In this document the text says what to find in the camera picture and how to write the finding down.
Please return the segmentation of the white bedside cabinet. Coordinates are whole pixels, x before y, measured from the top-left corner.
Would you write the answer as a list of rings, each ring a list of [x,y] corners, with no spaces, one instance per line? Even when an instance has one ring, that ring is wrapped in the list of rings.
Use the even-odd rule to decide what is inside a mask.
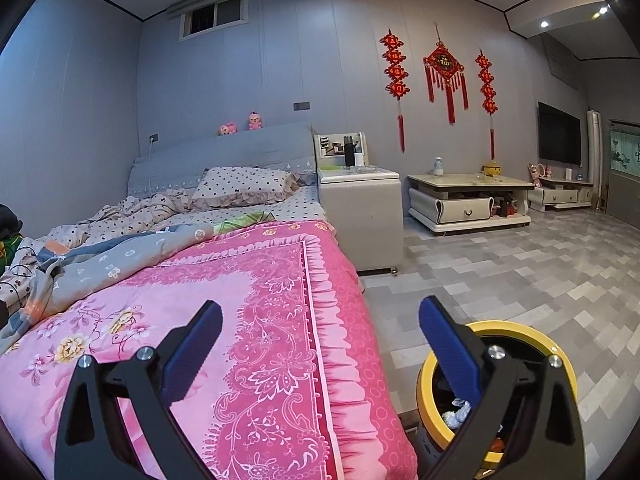
[[[343,139],[352,136],[364,165],[344,165]],[[319,200],[338,246],[359,273],[397,273],[404,254],[400,175],[369,162],[361,132],[314,136]]]

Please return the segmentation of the yellow bowl ornament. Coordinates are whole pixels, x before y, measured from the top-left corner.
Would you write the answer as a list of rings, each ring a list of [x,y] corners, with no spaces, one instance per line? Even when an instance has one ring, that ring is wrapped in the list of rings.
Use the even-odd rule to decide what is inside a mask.
[[[502,167],[495,160],[490,160],[489,162],[485,162],[482,166],[482,173],[486,177],[500,177],[502,175]]]

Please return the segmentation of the green floral pillow edge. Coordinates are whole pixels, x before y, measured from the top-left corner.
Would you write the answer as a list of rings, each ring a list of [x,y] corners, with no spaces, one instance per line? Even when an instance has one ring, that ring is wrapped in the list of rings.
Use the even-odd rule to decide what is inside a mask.
[[[259,223],[273,222],[274,215],[267,211],[254,211],[247,214],[241,214],[239,217],[230,220],[224,220],[214,226],[214,234],[227,234],[232,231],[248,228]]]

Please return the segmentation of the left red knot decoration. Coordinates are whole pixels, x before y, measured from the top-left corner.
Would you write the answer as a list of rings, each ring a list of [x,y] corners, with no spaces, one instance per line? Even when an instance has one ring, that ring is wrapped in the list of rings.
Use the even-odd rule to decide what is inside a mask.
[[[384,68],[384,74],[388,78],[385,90],[396,102],[399,148],[401,153],[405,153],[405,119],[404,114],[402,114],[401,99],[410,92],[410,88],[406,83],[409,73],[404,66],[407,59],[405,53],[402,52],[404,42],[389,28],[387,29],[386,34],[380,38],[380,44],[384,47],[382,58],[387,63]]]

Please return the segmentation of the polka dot pillow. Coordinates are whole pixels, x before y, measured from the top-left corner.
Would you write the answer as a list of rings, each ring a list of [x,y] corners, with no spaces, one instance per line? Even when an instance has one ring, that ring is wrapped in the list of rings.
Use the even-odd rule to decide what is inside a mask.
[[[214,167],[201,178],[191,204],[194,208],[271,205],[291,197],[300,184],[295,174],[257,167]]]

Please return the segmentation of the white tissue wad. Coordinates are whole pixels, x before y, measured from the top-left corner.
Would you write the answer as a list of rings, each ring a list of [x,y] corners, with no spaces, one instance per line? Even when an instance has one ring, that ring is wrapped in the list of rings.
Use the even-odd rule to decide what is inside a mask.
[[[451,431],[456,432],[462,427],[471,411],[472,406],[467,400],[455,398],[451,401],[450,410],[442,413],[442,420]]]

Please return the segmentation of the polka dot crumpled duvet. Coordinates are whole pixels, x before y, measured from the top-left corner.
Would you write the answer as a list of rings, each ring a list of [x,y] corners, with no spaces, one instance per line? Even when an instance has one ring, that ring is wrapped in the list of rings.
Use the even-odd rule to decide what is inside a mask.
[[[56,226],[38,238],[24,237],[14,258],[1,272],[1,304],[13,312],[28,295],[28,281],[37,264],[37,254],[48,243],[54,252],[68,252],[124,235],[157,232],[171,226],[194,224],[212,234],[211,224],[195,219],[190,190],[166,190],[148,198],[129,196],[116,205],[103,206],[93,217],[75,224]]]

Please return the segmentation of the small window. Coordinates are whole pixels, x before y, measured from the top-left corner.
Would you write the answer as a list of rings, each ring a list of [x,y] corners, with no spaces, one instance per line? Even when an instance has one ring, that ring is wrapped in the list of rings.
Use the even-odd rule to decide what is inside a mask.
[[[179,41],[248,22],[248,0],[219,0],[182,14]]]

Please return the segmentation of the left pink plush toy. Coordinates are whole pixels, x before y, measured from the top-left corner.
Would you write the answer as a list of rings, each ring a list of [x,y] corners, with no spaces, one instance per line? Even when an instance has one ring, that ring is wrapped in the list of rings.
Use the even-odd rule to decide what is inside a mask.
[[[217,132],[217,136],[228,136],[229,134],[235,134],[238,132],[238,127],[233,122],[227,122],[221,125]]]

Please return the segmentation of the orange peel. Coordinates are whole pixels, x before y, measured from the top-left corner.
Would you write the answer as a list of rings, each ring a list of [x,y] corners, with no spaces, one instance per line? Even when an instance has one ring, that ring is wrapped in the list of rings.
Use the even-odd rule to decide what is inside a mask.
[[[502,453],[505,447],[506,445],[504,444],[503,440],[501,440],[500,438],[495,438],[491,443],[489,451],[491,453]]]

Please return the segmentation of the white coffee table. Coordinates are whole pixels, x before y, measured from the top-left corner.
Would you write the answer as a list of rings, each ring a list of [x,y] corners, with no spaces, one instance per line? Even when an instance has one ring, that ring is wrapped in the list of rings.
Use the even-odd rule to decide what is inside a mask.
[[[530,182],[484,174],[410,174],[409,214],[434,235],[529,226]]]

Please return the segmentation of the pink plush toy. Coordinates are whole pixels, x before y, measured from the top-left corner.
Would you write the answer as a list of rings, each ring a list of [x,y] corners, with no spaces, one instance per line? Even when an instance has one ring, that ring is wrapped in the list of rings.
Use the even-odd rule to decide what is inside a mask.
[[[247,117],[247,125],[250,131],[262,128],[262,116],[257,112],[250,112]]]
[[[217,136],[228,136],[229,134],[235,134],[238,132],[238,127],[233,122],[227,122],[221,125],[217,132]]]

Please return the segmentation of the centre red knot decoration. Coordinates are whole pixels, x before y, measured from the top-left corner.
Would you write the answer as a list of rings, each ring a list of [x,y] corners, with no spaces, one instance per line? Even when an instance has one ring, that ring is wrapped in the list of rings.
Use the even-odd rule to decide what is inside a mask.
[[[470,106],[465,68],[442,41],[438,25],[434,24],[434,27],[437,38],[434,50],[423,59],[427,99],[434,103],[435,91],[444,92],[447,119],[450,125],[454,125],[456,123],[454,96],[458,91],[461,92],[463,109],[467,110]]]

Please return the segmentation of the wall mounted television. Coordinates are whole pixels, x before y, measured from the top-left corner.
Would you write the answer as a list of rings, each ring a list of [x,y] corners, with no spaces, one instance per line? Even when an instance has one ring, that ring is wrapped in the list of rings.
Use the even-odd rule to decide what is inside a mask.
[[[578,117],[539,102],[537,124],[541,159],[570,166],[582,164],[582,123]]]

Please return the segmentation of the small white bottle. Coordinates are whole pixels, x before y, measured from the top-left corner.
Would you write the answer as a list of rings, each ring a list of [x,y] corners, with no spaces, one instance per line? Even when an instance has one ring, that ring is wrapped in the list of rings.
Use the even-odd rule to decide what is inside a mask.
[[[441,157],[436,157],[433,164],[433,174],[436,177],[442,177],[445,173],[444,163]]]

